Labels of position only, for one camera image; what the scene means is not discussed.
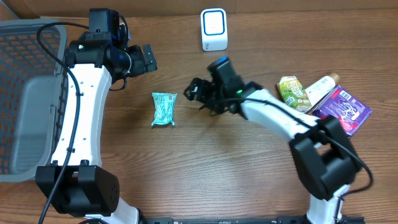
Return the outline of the teal wipes packet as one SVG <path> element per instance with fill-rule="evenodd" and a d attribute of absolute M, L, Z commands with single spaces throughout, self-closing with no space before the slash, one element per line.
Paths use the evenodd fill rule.
<path fill-rule="evenodd" d="M 175 125 L 174 122 L 174 108 L 177 100 L 177 93 L 152 93 L 154 101 L 154 120 L 151 126 L 155 125 Z"/>

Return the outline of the green tea carton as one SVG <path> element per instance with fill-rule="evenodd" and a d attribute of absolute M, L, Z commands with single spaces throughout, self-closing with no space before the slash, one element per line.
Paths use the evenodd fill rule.
<path fill-rule="evenodd" d="M 281 77 L 277 88 L 287 106 L 303 113 L 311 109 L 308 94 L 296 76 Z"/>

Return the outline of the white tube gold cap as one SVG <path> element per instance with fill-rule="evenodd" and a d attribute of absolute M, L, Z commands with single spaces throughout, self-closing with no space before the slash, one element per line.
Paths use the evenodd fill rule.
<path fill-rule="evenodd" d="M 312 107 L 340 83 L 337 73 L 326 75 L 305 89 Z"/>

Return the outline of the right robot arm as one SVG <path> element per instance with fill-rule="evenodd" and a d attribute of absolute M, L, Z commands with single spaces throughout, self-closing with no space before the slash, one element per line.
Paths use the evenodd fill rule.
<path fill-rule="evenodd" d="M 364 223 L 341 210 L 350 185 L 363 167 L 340 122 L 298 112 L 255 82 L 244 83 L 228 57 L 208 66 L 211 80 L 194 78 L 184 90 L 216 116 L 225 112 L 262 125 L 288 142 L 298 177 L 310 194 L 310 207 L 294 223 Z"/>

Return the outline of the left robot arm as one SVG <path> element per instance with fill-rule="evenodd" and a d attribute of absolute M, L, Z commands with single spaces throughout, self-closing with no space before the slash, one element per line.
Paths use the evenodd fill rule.
<path fill-rule="evenodd" d="M 84 30 L 59 61 L 68 78 L 63 126 L 35 181 L 46 207 L 83 223 L 144 223 L 142 212 L 121 198 L 118 178 L 102 168 L 100 138 L 112 85 L 155 71 L 157 62 L 150 45 L 128 44 L 129 28 L 117 11 L 91 9 Z"/>

